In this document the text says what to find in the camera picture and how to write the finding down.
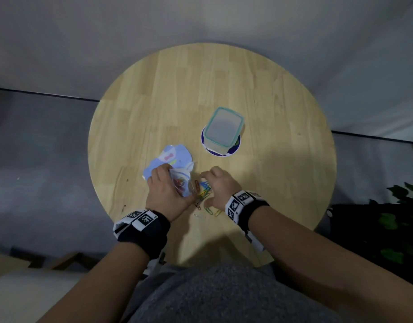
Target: container lid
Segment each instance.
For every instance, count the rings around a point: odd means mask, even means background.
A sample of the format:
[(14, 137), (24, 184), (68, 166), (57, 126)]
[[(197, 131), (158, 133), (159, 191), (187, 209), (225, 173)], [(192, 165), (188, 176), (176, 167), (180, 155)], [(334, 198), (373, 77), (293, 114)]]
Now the container lid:
[(244, 117), (239, 113), (219, 107), (215, 110), (205, 128), (205, 138), (224, 147), (232, 147), (244, 124)]

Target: round wooden table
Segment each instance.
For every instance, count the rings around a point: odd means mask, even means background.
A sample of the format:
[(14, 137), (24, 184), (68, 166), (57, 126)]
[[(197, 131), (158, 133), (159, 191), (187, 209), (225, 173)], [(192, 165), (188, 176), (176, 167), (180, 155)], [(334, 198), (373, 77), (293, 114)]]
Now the round wooden table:
[[(240, 148), (229, 157), (211, 155), (200, 142), (219, 106), (245, 118)], [(112, 220), (145, 207), (142, 171), (166, 145), (177, 144), (192, 154), (194, 174), (218, 165), (307, 228), (316, 227), (332, 196), (335, 148), (316, 100), (282, 67), (251, 51), (175, 46), (136, 62), (112, 83), (88, 137), (91, 180)], [(165, 253), (166, 261), (184, 266), (272, 261), (224, 213), (215, 217), (194, 206), (172, 223)]]

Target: forearm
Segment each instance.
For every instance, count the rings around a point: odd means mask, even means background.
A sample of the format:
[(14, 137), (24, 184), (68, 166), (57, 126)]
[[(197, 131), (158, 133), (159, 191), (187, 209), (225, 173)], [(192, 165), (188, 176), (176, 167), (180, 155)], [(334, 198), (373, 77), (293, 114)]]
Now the forearm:
[(138, 245), (118, 243), (39, 322), (119, 321), (149, 260)]
[(313, 233), (270, 207), (258, 208), (249, 229), (301, 290), (335, 310), (413, 317), (413, 285)]

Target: person's left arm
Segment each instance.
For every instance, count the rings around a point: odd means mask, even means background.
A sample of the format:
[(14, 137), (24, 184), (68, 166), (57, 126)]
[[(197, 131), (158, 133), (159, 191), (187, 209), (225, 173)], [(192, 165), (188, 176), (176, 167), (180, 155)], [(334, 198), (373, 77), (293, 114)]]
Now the person's left arm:
[[(169, 164), (164, 164), (152, 171), (147, 180), (150, 192), (146, 208), (172, 222), (196, 198), (194, 195), (185, 198), (178, 195), (169, 175), (170, 168)], [(130, 240), (128, 231), (123, 232), (124, 240)], [(150, 256), (138, 244), (119, 242), (38, 322), (119, 322), (149, 261)]]

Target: gray shirt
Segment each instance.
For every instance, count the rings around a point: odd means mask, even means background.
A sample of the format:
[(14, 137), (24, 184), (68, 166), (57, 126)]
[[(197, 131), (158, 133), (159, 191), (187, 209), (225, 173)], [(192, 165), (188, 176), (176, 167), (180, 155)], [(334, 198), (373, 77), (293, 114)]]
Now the gray shirt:
[(161, 273), (134, 291), (123, 322), (340, 322), (337, 313), (253, 268)]

